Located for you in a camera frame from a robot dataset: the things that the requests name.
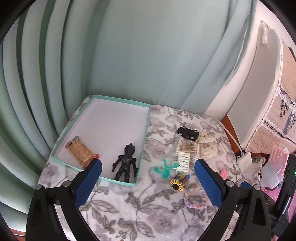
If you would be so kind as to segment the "pink hair claw clip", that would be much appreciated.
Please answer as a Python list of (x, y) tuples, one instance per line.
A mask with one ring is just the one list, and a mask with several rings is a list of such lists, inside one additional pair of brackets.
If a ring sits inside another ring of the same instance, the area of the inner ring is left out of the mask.
[(226, 180), (228, 177), (228, 171), (226, 169), (223, 169), (222, 171), (220, 171), (220, 176), (223, 180)]

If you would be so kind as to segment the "cream lace scrunchie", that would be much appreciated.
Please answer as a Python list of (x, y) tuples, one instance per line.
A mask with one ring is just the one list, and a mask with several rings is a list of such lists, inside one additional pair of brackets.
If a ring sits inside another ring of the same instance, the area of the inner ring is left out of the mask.
[(218, 148), (214, 142), (215, 138), (212, 136), (202, 136), (198, 140), (200, 158), (208, 160), (218, 155)]

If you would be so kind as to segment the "colourful plastic link toy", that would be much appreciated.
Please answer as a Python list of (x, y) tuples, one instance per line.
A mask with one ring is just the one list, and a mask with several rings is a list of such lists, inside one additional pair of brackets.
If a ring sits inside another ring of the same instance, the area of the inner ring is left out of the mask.
[(189, 178), (190, 174), (184, 174), (184, 173), (177, 173), (177, 175), (172, 180), (179, 180), (186, 188), (189, 186)]

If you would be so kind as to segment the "white hair claw clip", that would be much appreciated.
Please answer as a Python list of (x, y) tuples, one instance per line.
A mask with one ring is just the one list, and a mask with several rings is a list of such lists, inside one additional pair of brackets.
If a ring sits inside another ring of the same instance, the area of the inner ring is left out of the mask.
[(178, 152), (177, 162), (178, 162), (178, 172), (188, 173), (194, 169), (194, 163), (198, 154), (188, 153), (188, 152)]

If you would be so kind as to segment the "green translucent stretchy figure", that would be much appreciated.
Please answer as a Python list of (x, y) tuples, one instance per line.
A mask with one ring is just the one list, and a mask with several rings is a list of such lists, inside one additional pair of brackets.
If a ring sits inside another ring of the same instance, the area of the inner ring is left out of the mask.
[(179, 167), (179, 164), (178, 164), (178, 162), (173, 161), (173, 164), (171, 166), (169, 166), (167, 164), (166, 159), (163, 159), (162, 161), (163, 161), (163, 167), (161, 167), (161, 168), (160, 167), (154, 167), (154, 171), (156, 173), (158, 173), (158, 174), (161, 174), (163, 179), (166, 179), (166, 178), (168, 178), (170, 176), (170, 171), (172, 169), (177, 169)]

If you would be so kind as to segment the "white power adapter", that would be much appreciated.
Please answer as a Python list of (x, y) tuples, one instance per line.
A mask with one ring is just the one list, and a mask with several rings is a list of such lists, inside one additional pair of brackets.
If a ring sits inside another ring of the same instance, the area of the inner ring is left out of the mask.
[(241, 174), (243, 174), (244, 171), (246, 171), (251, 164), (252, 164), (252, 156), (250, 152), (246, 152), (241, 157), (237, 158), (237, 165), (241, 171)]

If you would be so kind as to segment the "quilted lace bed cover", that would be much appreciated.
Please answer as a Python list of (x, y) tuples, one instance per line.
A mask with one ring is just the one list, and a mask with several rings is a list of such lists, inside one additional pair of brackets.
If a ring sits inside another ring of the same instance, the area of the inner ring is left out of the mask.
[(247, 130), (243, 149), (269, 154), (279, 146), (295, 152), (295, 55), (265, 22), (241, 95), (245, 111), (239, 119)]

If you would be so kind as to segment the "black toy car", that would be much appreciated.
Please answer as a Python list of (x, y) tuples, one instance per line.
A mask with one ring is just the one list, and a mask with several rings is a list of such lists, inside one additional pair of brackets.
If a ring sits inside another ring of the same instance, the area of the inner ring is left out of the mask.
[(190, 141), (196, 141), (199, 132), (197, 130), (192, 130), (190, 128), (187, 128), (185, 126), (181, 126), (177, 129), (177, 133), (181, 135), (183, 138), (190, 140)]

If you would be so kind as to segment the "bag of cotton swabs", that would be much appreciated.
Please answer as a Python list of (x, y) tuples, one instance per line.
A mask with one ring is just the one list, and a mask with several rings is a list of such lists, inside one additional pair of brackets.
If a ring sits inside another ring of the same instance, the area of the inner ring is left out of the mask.
[(199, 151), (200, 148), (196, 141), (179, 136), (173, 145), (170, 157), (177, 156), (179, 152), (189, 153), (191, 158), (199, 157)]

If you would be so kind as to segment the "gold wrapped snack packet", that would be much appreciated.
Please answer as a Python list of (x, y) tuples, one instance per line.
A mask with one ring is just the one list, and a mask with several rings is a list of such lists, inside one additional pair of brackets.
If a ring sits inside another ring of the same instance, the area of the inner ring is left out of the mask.
[(86, 167), (94, 159), (99, 159), (99, 154), (94, 154), (89, 148), (81, 141), (79, 136), (73, 137), (65, 145), (70, 154), (78, 161), (82, 166), (82, 169), (85, 170)]

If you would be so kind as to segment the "black toy action figure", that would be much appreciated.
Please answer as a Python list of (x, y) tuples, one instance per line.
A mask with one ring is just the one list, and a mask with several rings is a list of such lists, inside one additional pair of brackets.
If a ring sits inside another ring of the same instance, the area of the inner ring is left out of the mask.
[(133, 157), (135, 153), (135, 146), (130, 143), (129, 145), (125, 146), (124, 149), (125, 153), (123, 155), (119, 155), (116, 162), (112, 163), (112, 172), (115, 172), (116, 167), (118, 164), (121, 164), (119, 170), (117, 171), (114, 180), (119, 181), (122, 174), (124, 174), (124, 182), (130, 182), (130, 166), (133, 169), (133, 176), (134, 178), (137, 176), (138, 168), (136, 166), (137, 159)]

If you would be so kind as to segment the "teal shallow cardboard box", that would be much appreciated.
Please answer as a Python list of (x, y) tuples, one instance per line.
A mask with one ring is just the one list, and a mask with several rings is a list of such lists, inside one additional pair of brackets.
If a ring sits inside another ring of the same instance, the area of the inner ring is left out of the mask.
[(102, 162), (100, 179), (114, 182), (112, 164), (133, 144), (136, 166), (140, 167), (150, 105), (133, 100), (102, 95), (89, 96), (73, 114), (52, 150), (54, 161), (76, 171), (82, 166), (66, 149), (66, 144), (78, 136), (86, 147), (99, 155)]

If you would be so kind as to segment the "pale green curtain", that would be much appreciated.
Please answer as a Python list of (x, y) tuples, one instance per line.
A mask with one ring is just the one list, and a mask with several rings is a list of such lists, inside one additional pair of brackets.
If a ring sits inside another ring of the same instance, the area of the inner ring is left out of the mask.
[(26, 214), (90, 94), (223, 116), (256, 1), (1, 1), (1, 212)]

